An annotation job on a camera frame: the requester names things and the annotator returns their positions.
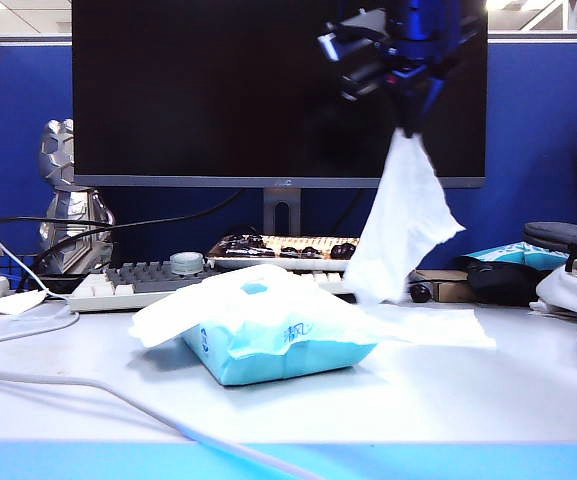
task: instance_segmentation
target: cubicle partition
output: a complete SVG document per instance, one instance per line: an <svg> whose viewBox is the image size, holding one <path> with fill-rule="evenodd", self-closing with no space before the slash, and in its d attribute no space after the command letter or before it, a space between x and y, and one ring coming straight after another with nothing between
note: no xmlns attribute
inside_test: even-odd
<svg viewBox="0 0 577 480"><path fill-rule="evenodd" d="M39 138L48 120L72 115L70 61L67 38L0 38L0 217L41 215L50 202L50 187L37 167ZM577 35L491 35L488 77L486 183L446 191L467 230L437 247L424 260L426 268L448 267L455 256L520 241L528 221L577 223ZM99 114L113 112L99 105ZM200 211L234 191L113 187L102 189L102 195L125 223ZM331 234L355 193L303 190L302 232ZM363 195L337 233L360 235L374 193ZM123 260L155 260L182 250L206 251L227 231L260 229L261 199L260 190L250 189L217 213L118 232L117 252ZM0 228L3 240L21 253L36 251L36 232L30 224Z"/></svg>

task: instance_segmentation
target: keyboard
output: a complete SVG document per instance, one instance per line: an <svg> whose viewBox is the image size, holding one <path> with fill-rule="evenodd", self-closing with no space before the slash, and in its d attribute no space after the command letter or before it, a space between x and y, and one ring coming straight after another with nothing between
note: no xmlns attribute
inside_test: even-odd
<svg viewBox="0 0 577 480"><path fill-rule="evenodd" d="M168 261L127 263L120 268L104 268L88 274L69 296L68 305L73 312L136 310L219 273L210 265L196 274L177 275ZM350 294L339 272L296 273L334 295Z"/></svg>

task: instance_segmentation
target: computer monitor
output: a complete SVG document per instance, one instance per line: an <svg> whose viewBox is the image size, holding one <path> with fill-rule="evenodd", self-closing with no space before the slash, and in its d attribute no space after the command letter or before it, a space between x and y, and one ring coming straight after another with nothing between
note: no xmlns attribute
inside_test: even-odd
<svg viewBox="0 0 577 480"><path fill-rule="evenodd" d="M325 23L357 0L73 2L76 182L376 187L398 112L340 95ZM462 2L463 14L480 0ZM446 187L485 177L487 32L462 45L423 140Z"/></svg>

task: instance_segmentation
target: wet wipes package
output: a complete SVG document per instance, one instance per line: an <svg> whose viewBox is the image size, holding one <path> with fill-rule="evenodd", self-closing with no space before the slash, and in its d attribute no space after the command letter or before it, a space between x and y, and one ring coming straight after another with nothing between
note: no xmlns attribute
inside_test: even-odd
<svg viewBox="0 0 577 480"><path fill-rule="evenodd" d="M568 254L519 242L480 250L464 255L464 257L476 258L482 262L521 263L537 270L554 270L566 263Z"/></svg>
<svg viewBox="0 0 577 480"><path fill-rule="evenodd" d="M274 265L205 279L135 313L145 347L181 335L222 385L354 365L375 347L372 318Z"/></svg>

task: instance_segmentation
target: tissue paper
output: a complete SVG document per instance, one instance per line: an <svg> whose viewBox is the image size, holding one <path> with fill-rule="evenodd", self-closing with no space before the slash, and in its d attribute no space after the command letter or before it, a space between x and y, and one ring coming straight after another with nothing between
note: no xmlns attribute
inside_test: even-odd
<svg viewBox="0 0 577 480"><path fill-rule="evenodd" d="M360 303L398 302L423 257L463 229L446 205L421 136L396 130L344 283Z"/></svg>

